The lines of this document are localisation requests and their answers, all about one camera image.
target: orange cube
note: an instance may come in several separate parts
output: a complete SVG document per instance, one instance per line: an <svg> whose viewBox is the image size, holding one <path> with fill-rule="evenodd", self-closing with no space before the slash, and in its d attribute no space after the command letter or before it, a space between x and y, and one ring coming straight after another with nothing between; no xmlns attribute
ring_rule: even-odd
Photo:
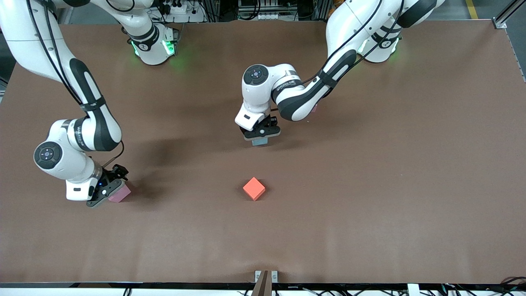
<svg viewBox="0 0 526 296"><path fill-rule="evenodd" d="M245 190L248 196L255 201L265 192L265 186L259 183L258 179L253 177L245 186L243 186L243 190Z"/></svg>

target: yellow floor line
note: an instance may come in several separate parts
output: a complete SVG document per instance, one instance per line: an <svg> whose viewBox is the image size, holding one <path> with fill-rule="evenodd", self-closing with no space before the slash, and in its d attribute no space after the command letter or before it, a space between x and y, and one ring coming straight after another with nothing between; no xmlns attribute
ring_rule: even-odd
<svg viewBox="0 0 526 296"><path fill-rule="evenodd" d="M469 15L471 16L471 19L479 19L477 11L475 10L475 6L473 5L473 0L466 0L466 4L468 5Z"/></svg>

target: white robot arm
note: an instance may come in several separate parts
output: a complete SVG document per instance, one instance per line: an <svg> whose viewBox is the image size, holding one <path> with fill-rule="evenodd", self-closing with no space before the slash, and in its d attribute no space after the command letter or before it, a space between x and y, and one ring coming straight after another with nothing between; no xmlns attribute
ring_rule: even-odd
<svg viewBox="0 0 526 296"><path fill-rule="evenodd" d="M53 15L55 4L78 6L87 2L89 0L0 0L0 27L20 65L37 75L62 82L86 113L79 119L55 122L46 141L36 148L34 161L44 172L66 181L67 199L87 201L92 207L122 188L128 172L119 165L107 171L85 154L86 151L111 151L122 136L93 76L66 46ZM159 37L160 32L168 34L171 29L151 22L144 12L151 2L134 0L134 8L125 11L110 6L105 0L93 1L116 17L128 34L133 34L130 38L137 42L139 56L145 63L158 64L170 56L163 38Z"/></svg>
<svg viewBox="0 0 526 296"><path fill-rule="evenodd" d="M290 121L304 119L357 63L362 59L387 60L395 51L402 28L419 24L443 2L346 0L327 22L328 58L311 79L302 82L288 64L248 67L241 81L243 105L235 118L245 140L254 142L279 135L277 119L270 117L271 99L281 117ZM356 61L358 54L362 59Z"/></svg>

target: cable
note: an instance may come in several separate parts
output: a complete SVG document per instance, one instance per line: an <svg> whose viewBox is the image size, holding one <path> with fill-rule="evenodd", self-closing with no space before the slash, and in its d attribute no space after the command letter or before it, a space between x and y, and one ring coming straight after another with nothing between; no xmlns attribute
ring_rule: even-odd
<svg viewBox="0 0 526 296"><path fill-rule="evenodd" d="M305 291L307 291L307 292L310 292L310 293L312 293L312 294L314 294L314 295L316 295L316 296L321 296L321 294L318 294L318 293L316 293L315 291L313 291L313 290L309 290L309 289L307 289L307 288L305 288L305 287L302 287L302 289L305 290Z"/></svg>
<svg viewBox="0 0 526 296"><path fill-rule="evenodd" d="M73 99L75 99L75 101L79 105L82 104L82 102L78 99L77 95L73 92L73 90L71 88L69 88L69 86L68 86L69 82L66 83L66 81L64 80L66 77L62 77L60 75L60 72L58 71L57 66L55 65L55 63L53 62L53 59L51 58L51 56L49 55L49 52L47 51L46 44L44 43L44 40L42 39L42 35L40 33L40 30L38 29L38 25L36 24L35 15L33 14L33 8L31 7L31 1L30 0L26 0L26 3L27 3L27 9L28 9L28 12L29 12L29 16L31 17L31 22L33 23L33 26L35 27L35 31L36 31L36 33L38 35L38 40L40 41L42 49L44 50L44 53L46 54L46 56L47 56L47 58L49 60L49 63L51 63L51 66L55 70L55 73L57 74L58 78L60 78L60 81L62 81L62 84L64 85L64 87L66 87L67 91L73 97Z"/></svg>
<svg viewBox="0 0 526 296"><path fill-rule="evenodd" d="M76 96L75 99L77 100L77 103L79 103L79 105L80 105L80 104L82 104L82 101L81 101L80 97L78 96L78 94L73 89L73 87L71 86L71 83L67 79L66 73L64 72L64 68L62 67L62 62L60 61L60 55L58 54L58 46L57 46L57 43L56 43L56 40L55 40L55 36L53 35L53 28L51 27L51 22L49 21L49 15L47 14L47 12L45 12L45 15L46 15L47 28L49 30L49 35L51 37L51 43L53 44L53 48L55 49L55 56L57 57L58 67L60 68L60 72L62 72L62 77L64 77L64 80L67 83L67 87L69 87L69 89L72 90L72 93L75 94L75 96Z"/></svg>
<svg viewBox="0 0 526 296"><path fill-rule="evenodd" d="M123 296L130 296L131 294L132 294L132 289L131 288L125 288L124 289Z"/></svg>
<svg viewBox="0 0 526 296"><path fill-rule="evenodd" d="M309 14L309 15L306 15L306 16L300 16L300 17L301 17L301 18L305 18L305 17L312 17L312 15L313 15L313 14L314 14L314 11L312 11L312 13L311 13L311 14Z"/></svg>
<svg viewBox="0 0 526 296"><path fill-rule="evenodd" d="M363 30L365 28L365 26L371 21L371 19L374 17L374 15L376 14L376 12L378 11L378 9L380 8L380 5L382 4L382 0L380 0L380 2L378 3L378 6L376 7L375 11L372 13L371 17L349 38L347 39L342 45L340 45L339 48L337 48L328 58L327 60L325 61L325 63L323 64L323 66L321 67L321 71L323 71L323 68L325 68L325 66L327 65L327 63L329 62L329 60L338 52L340 51L349 41L351 41L361 30ZM386 38L389 34L391 34L392 30L394 29L394 27L396 26L397 22L398 22L398 19L400 18L400 16L402 15L402 10L403 10L403 6L404 6L404 0L402 0L402 4L400 5L400 10L398 11L398 15L396 17L396 19L394 20L393 22L393 25L389 28L389 31L386 33L386 35L382 38L382 40L380 40L375 46L373 46L373 48L371 48L371 50L369 50L365 55L362 56L361 59L359 59L357 62L355 62L354 64L352 64L349 69L351 70L352 68L354 68L356 65L358 65L358 63L360 63L361 61L363 61L363 59L365 59L372 51L374 51ZM299 85L303 85L311 80L313 80L318 74L315 74L313 77L301 82ZM285 88L289 88L289 87L295 87L295 86L298 86L297 85L294 85L294 84L291 84L289 86L285 86Z"/></svg>
<svg viewBox="0 0 526 296"><path fill-rule="evenodd" d="M261 11L261 0L257 0L257 3L254 3L254 12L252 13L252 15L249 18L243 18L243 17L239 17L239 18L243 19L244 21L250 21L256 18L260 11Z"/></svg>
<svg viewBox="0 0 526 296"><path fill-rule="evenodd" d="M329 293L329 294L331 294L331 296L336 296L336 295L334 295L334 293L332 293L331 291L328 291L328 290L321 292L320 295L323 295L325 293Z"/></svg>
<svg viewBox="0 0 526 296"><path fill-rule="evenodd" d="M385 294L387 294L387 295L390 295L390 296L395 296L395 295L394 295L393 293L389 293L389 292L387 292L387 291L384 291L384 290L380 290L380 291L381 291L381 292L383 292L383 293L385 293Z"/></svg>
<svg viewBox="0 0 526 296"><path fill-rule="evenodd" d="M167 24L166 19L164 18L164 14L161 12L161 9L159 8L159 6L157 6L157 10L159 11L159 14L161 15L161 17L163 18L163 25Z"/></svg>
<svg viewBox="0 0 526 296"><path fill-rule="evenodd" d="M106 0L106 3L109 5L109 7L115 9L115 10L118 11L118 12L129 12L129 11L132 11L132 9L135 8L135 0L131 0L131 5L132 5L132 6L131 6L130 8L128 8L128 9L124 9L124 10L123 10L123 9L119 9L119 8L113 6L113 5L109 2L109 0Z"/></svg>
<svg viewBox="0 0 526 296"><path fill-rule="evenodd" d="M329 63L329 60L338 52L340 51L340 49L342 49L349 41L351 41L354 37L356 37L356 35L358 35L358 33L360 33L360 31L362 31L365 26L367 26L367 24L372 20L372 18L376 15L376 12L378 11L378 9L380 9L380 5L382 5L382 0L380 0L378 2L378 5L376 6L376 9L375 11L371 14L371 16L369 17L369 19L353 34L349 37L349 39L347 39L345 42L342 43L342 45L340 45L339 48L337 48L335 51L333 51L332 54L329 55L329 57L325 60L325 63L323 64L323 66L321 67L320 70L323 70L323 68L325 68L325 66L327 65L327 63ZM303 85L311 80L313 80L316 76L318 76L318 73L314 74L313 77L307 79L307 80L304 80L302 81L300 84L291 84L289 86L285 86L284 88L289 88L289 87L295 87L295 86L298 86L298 85Z"/></svg>
<svg viewBox="0 0 526 296"><path fill-rule="evenodd" d="M107 167L110 163L114 162L117 158L119 158L119 156L121 156L121 155L124 153L124 142L121 141L120 143L121 143L121 145L123 146L123 148L121 149L120 153L117 154L116 157L113 157L113 158L111 158L110 160L108 160L108 161L102 166L102 168Z"/></svg>
<svg viewBox="0 0 526 296"><path fill-rule="evenodd" d="M212 15L212 16L218 18L218 19L219 19L219 16L217 16L217 15L215 15L215 14L213 14L213 13L209 13L209 12L206 10L206 8L203 6L203 4L201 3L201 1L198 1L198 2L199 2L199 5L201 6L201 10L202 10L203 14L206 14L206 16L207 16L209 19L212 19L212 21L213 21L213 22L210 22L210 21L208 21L208 22L209 22L209 23L215 23L215 22L216 22L216 21L215 21L215 18L210 17L210 15Z"/></svg>
<svg viewBox="0 0 526 296"><path fill-rule="evenodd" d="M190 5L191 7L193 7L193 8L197 8L198 7L198 6L194 6L194 5L190 4L190 0L186 1L186 3L188 5Z"/></svg>
<svg viewBox="0 0 526 296"><path fill-rule="evenodd" d="M503 282L501 282L500 284L501 284L501 285L506 285L506 284L510 284L510 283L512 283L512 282L514 282L514 281L518 281L518 280L526 280L526 277L513 277L513 278L510 278L510 279L507 280L507 281L503 281Z"/></svg>

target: brown tabletop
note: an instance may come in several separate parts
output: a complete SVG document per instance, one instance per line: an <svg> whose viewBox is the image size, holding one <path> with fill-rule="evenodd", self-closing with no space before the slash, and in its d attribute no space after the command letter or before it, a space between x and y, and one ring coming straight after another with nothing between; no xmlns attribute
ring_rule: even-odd
<svg viewBox="0 0 526 296"><path fill-rule="evenodd" d="M0 105L0 281L495 283L526 273L526 85L490 21L424 22L265 147L234 123L244 70L326 57L324 23L186 25L147 66L118 26L65 26L123 129L137 187L65 198L34 148L83 116L17 66ZM96 153L105 162L118 150ZM241 187L256 177L253 202Z"/></svg>

